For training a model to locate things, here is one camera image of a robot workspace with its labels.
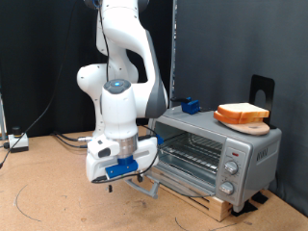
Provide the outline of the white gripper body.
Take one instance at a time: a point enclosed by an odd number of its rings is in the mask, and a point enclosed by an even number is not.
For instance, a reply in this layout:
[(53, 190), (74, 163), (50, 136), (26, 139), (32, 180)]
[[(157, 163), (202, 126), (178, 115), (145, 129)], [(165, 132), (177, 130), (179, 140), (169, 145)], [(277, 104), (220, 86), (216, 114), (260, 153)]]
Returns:
[(88, 143), (86, 159), (87, 177), (91, 182), (116, 179), (129, 173), (137, 173), (156, 165), (158, 160), (155, 137), (138, 140), (113, 141), (99, 137)]

